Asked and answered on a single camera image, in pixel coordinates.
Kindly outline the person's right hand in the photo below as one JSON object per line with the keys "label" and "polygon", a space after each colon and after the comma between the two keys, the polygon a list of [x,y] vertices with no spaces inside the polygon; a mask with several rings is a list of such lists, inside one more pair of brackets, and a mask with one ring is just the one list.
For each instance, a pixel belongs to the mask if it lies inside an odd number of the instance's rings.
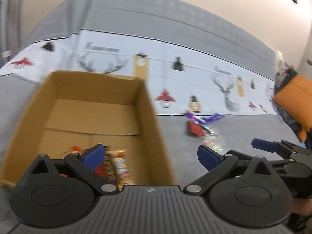
{"label": "person's right hand", "polygon": [[294,198],[294,205],[292,213],[303,215],[305,217],[310,216],[312,213],[312,199]]}

